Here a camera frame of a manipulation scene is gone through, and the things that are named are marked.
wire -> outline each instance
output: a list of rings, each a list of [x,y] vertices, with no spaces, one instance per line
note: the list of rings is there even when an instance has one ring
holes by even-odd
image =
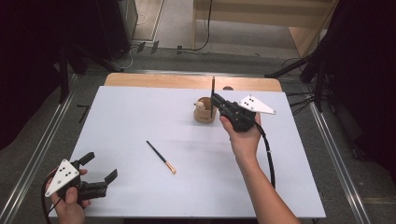
[[[306,91],[306,92],[285,92],[286,96],[295,96],[295,95],[306,95],[311,94],[313,91]]]
[[[305,105],[303,105],[302,107],[298,108],[297,110],[295,110],[292,115],[296,115],[298,113],[300,113],[304,108],[306,108],[308,105],[310,105],[313,101],[309,101],[308,103],[306,103]]]
[[[207,21],[207,26],[206,26],[205,20],[203,20],[203,22],[204,22],[204,27],[205,27],[205,30],[206,30],[206,33],[207,33],[207,40],[209,40],[209,37],[210,37],[210,34],[209,34],[209,20]],[[212,45],[210,43],[208,43],[208,44],[209,44],[210,49],[206,53],[208,53],[208,52],[210,52],[212,50]]]
[[[47,178],[44,180],[43,186],[41,187],[41,207],[43,209],[43,213],[44,213],[44,217],[47,221],[48,224],[50,224],[50,218],[49,218],[49,212],[47,212],[47,204],[46,204],[46,187],[47,187],[47,183],[50,181],[51,178],[53,178],[57,172],[58,168],[55,169],[54,171],[52,171]]]
[[[210,17],[212,15],[212,3],[213,3],[213,0],[210,0],[209,16],[207,18],[207,39],[206,39],[205,44],[202,47],[200,47],[199,49],[197,49],[197,50],[203,49],[207,45],[207,42],[209,42],[209,37],[210,37]]]
[[[300,104],[305,103],[305,102],[307,102],[307,101],[311,101],[311,102],[312,102],[312,101],[314,101],[314,99],[315,99],[314,96],[310,96],[310,97],[308,97],[308,98],[306,98],[306,99],[304,99],[304,100],[302,100],[302,101],[300,101],[300,102],[290,104],[290,107],[294,107],[294,106],[296,106],[296,105],[300,105]]]
[[[56,205],[58,205],[58,203],[59,203],[60,201],[61,201],[61,199],[59,199],[58,202],[56,202],[56,204],[53,205],[53,206],[51,207],[51,209],[48,211],[48,215],[49,215],[50,212],[56,207]]]
[[[114,66],[120,68],[120,69],[126,69],[132,66],[132,64],[134,63],[134,59],[132,58],[132,50],[137,49],[136,46],[133,46],[130,50],[129,50],[129,58],[131,59],[131,62],[126,66],[126,67],[122,67],[116,63],[110,62],[112,63]]]
[[[281,69],[283,69],[286,62],[288,62],[288,61],[290,61],[290,60],[300,60],[300,59],[301,59],[301,58],[288,58],[287,60],[283,61],[282,65],[281,65],[280,67],[281,67]]]
[[[158,48],[158,50],[168,50],[168,51],[178,51],[178,52],[186,52],[186,53],[193,53],[193,54],[207,54],[210,52],[210,50],[208,52],[197,52],[194,49],[165,49],[165,48]]]
[[[145,15],[143,15],[143,14],[137,14],[138,16],[142,16],[142,17],[144,17],[145,18],[145,20],[144,21],[142,21],[142,22],[140,22],[140,23],[138,23],[137,25],[142,25],[142,24],[144,24],[144,23],[146,23],[146,21],[148,21],[148,17],[147,16],[145,16]]]
[[[271,184],[272,186],[275,188],[276,187],[276,182],[275,182],[275,169],[274,169],[274,164],[272,161],[272,155],[271,155],[271,149],[270,149],[270,144],[268,143],[266,134],[264,129],[262,128],[262,126],[254,121],[254,123],[256,124],[257,129],[259,130],[259,132],[262,134],[262,139],[264,139],[264,144],[265,144],[265,150],[267,151],[267,158],[268,158],[268,165],[270,167],[270,175],[271,175]]]

white tabletop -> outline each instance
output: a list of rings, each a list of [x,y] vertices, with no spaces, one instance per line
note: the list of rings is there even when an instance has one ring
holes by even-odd
[[[297,217],[325,217],[289,103],[283,92],[217,91],[239,101],[248,94],[276,110],[262,114],[272,149],[276,191]],[[255,217],[228,134],[219,122],[193,118],[194,103],[210,91],[101,87],[71,161],[94,152],[84,168],[89,183],[119,176],[87,217]],[[146,141],[177,169],[173,175]],[[269,176],[263,141],[258,158]]]

fingers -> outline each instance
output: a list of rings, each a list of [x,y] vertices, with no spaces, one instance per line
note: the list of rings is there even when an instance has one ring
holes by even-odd
[[[254,118],[260,126],[262,125],[262,116],[260,116],[260,113],[256,113],[256,117]]]
[[[66,192],[66,197],[65,197],[66,204],[77,203],[77,199],[78,199],[77,189],[75,187],[69,188]]]
[[[87,200],[87,201],[82,201],[81,206],[83,208],[86,208],[86,207],[88,207],[91,204],[92,204],[91,200]]]
[[[53,204],[56,204],[60,199],[61,199],[61,197],[58,196],[58,193],[57,193],[57,192],[54,192],[54,193],[50,196],[50,200],[52,201]]]
[[[224,116],[220,116],[219,119],[225,131],[227,131],[228,134],[231,134],[231,131],[233,130],[233,125],[231,124],[231,122]]]
[[[80,175],[85,175],[85,174],[87,174],[88,173],[88,170],[87,169],[79,169],[79,174]]]
[[[51,175],[52,173],[54,173],[57,169],[58,169],[58,168],[55,168],[55,169],[53,169],[51,172],[49,172],[49,173],[47,174],[47,177],[48,177],[49,175]],[[51,182],[52,182],[52,178],[50,178],[49,181],[47,182],[47,184],[46,184],[46,190],[49,188]]]

metal frame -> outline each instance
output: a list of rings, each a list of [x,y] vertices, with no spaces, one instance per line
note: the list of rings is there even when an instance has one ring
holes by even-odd
[[[58,107],[56,108],[55,113],[52,116],[52,119],[50,120],[46,131],[43,133],[43,136],[41,137],[37,147],[35,148],[31,159],[27,163],[20,179],[18,180],[18,183],[11,191],[6,206],[4,207],[3,212],[0,215],[0,223],[12,223],[12,220],[18,212],[24,196],[27,193],[27,190],[29,189],[30,185],[33,182],[33,179],[35,178],[35,174],[37,173],[38,168],[40,167],[40,164],[43,161],[48,148],[50,147],[52,139],[56,134],[59,125],[64,119],[64,115],[70,105],[70,102],[73,99],[73,95],[75,93],[75,88],[73,87],[76,85],[77,75],[74,74],[71,79],[71,91],[65,98],[64,103],[58,105]]]
[[[312,90],[303,84],[303,88],[305,91],[311,92]],[[314,103],[310,104],[312,114],[317,122],[320,133],[323,137],[326,148],[329,151],[329,155],[332,159],[332,164],[334,166],[335,172],[340,179],[341,185],[346,194],[346,198],[350,204],[352,212],[359,224],[370,224],[372,223],[370,218],[367,215],[366,209],[364,208],[364,204],[362,202],[361,196],[358,193],[355,184],[353,183],[352,178],[347,170],[346,165],[341,157],[341,154],[338,150],[337,145],[335,144],[334,139],[332,138],[332,133],[327,126],[326,119],[323,117],[323,114],[320,113],[315,106]]]

person's wrist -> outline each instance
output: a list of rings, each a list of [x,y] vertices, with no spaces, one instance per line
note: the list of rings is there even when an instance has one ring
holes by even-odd
[[[59,224],[84,224],[84,223],[85,223],[85,218],[77,219],[77,220],[75,219],[59,220]]]
[[[257,145],[251,144],[233,144],[233,154],[237,161],[254,161],[257,160]]]
[[[235,159],[239,166],[259,164],[256,155],[235,155]]]

